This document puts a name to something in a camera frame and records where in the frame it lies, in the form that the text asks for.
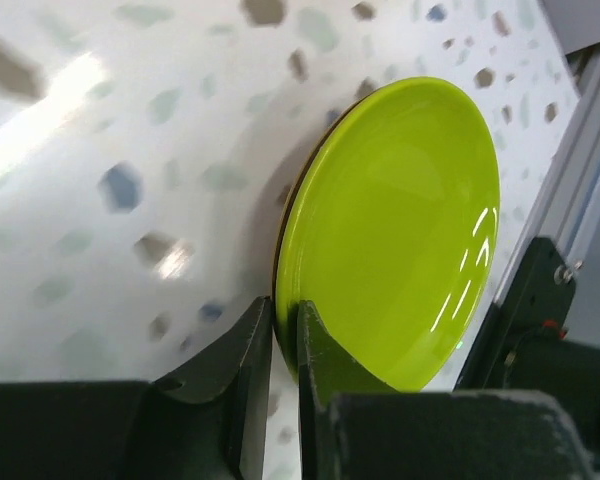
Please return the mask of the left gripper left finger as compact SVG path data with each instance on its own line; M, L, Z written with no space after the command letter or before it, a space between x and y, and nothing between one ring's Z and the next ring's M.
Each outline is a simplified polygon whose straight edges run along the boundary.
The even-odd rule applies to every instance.
M0 383L0 479L259 479L271 300L156 381Z

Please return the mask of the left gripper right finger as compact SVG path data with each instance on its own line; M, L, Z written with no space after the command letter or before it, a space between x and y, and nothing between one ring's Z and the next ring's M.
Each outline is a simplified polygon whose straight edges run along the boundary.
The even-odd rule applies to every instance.
M305 479L592 479L567 413L541 392L400 393L297 309Z

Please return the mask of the lime green plate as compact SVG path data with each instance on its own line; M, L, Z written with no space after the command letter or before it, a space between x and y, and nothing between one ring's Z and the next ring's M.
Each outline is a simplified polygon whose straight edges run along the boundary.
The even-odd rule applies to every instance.
M292 190L276 248L275 331L295 314L399 391L425 387L465 334L493 264L500 181L490 131L456 85L379 88L331 126Z

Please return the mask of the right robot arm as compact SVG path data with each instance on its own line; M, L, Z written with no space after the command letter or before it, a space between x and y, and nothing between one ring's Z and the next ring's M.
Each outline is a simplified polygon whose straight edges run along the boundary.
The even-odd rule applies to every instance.
M554 397L600 473L600 347L567 337L576 287L554 242L533 238L505 298L489 306L456 386L538 390Z

